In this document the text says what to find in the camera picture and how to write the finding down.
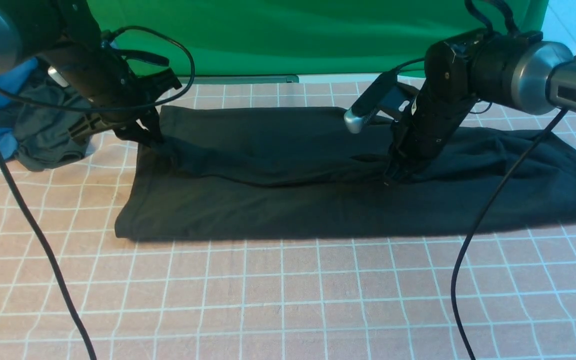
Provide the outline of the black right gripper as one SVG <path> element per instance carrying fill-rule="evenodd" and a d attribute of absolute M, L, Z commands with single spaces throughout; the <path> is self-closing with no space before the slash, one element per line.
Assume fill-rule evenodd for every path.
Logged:
<path fill-rule="evenodd" d="M 475 96 L 446 102 L 429 89 L 421 89 L 400 120 L 390 126 L 390 160 L 382 172 L 382 182 L 386 186 L 406 183 L 410 173 L 418 173 L 429 165 L 475 104 Z"/>

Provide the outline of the gray right robot arm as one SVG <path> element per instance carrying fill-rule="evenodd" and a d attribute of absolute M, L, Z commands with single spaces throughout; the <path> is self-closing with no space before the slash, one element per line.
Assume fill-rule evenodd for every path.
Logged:
<path fill-rule="evenodd" d="M 476 29 L 444 39 L 428 48 L 423 70 L 425 82 L 390 127 L 389 182 L 438 157 L 478 101 L 532 116 L 555 108 L 576 113 L 576 55 L 539 31 Z"/>

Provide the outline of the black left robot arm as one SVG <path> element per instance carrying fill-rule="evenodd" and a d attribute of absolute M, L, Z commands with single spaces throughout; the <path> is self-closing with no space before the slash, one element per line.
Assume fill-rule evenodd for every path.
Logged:
<path fill-rule="evenodd" d="M 155 35 L 183 50 L 178 41 L 147 27 L 101 30 L 86 0 L 0 0 L 0 75 L 39 57 L 73 88 L 88 108 L 68 134 L 81 142 L 112 131 L 123 141 L 162 144 L 157 107 L 165 92 L 183 94 L 169 59 L 142 50 L 114 48 L 128 31 Z"/>

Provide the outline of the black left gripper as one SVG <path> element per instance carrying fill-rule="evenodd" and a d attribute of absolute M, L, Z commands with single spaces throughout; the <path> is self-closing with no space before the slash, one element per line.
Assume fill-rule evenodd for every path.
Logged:
<path fill-rule="evenodd" d="M 121 141 L 146 147 L 165 142 L 155 107 L 130 110 L 144 101 L 157 101 L 183 85 L 171 68 L 149 75 L 136 75 L 128 63 L 108 48 L 89 49 L 75 42 L 60 42 L 43 51 L 41 58 L 55 68 L 99 112 L 83 114 L 68 128 L 74 142 L 114 132 Z"/>

